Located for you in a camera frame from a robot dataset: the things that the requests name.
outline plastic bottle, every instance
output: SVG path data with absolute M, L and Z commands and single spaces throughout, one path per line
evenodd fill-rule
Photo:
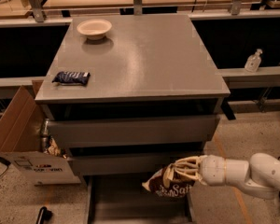
M 249 72 L 256 72 L 259 69 L 261 63 L 262 49 L 257 49 L 255 54 L 249 56 L 248 60 L 245 63 L 245 70 Z

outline floor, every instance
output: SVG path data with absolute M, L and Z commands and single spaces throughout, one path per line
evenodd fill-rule
M 238 160 L 249 160 L 258 152 L 280 156 L 280 111 L 235 113 L 235 116 L 236 120 L 227 120 L 221 115 L 205 154 Z M 0 163 L 0 174 L 5 168 Z M 278 197 L 262 200 L 232 187 L 207 187 L 198 182 L 190 193 L 197 223 L 280 224 Z M 35 223 L 42 206 L 53 213 L 45 223 L 83 223 L 86 202 L 87 188 L 83 185 L 34 186 L 12 165 L 0 178 L 0 223 Z M 168 218 L 167 223 L 176 222 Z

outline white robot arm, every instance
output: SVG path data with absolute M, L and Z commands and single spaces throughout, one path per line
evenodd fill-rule
M 233 186 L 254 197 L 273 199 L 280 191 L 280 161 L 264 153 L 253 155 L 250 161 L 205 155 L 178 160 L 163 172 L 162 183 L 166 188 L 189 181 L 208 186 Z M 143 186 L 151 191 L 148 182 Z

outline white bowl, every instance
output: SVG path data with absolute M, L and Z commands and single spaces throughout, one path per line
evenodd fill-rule
M 77 26 L 77 30 L 90 40 L 99 40 L 105 37 L 105 34 L 110 31 L 111 27 L 110 21 L 92 19 L 80 23 Z

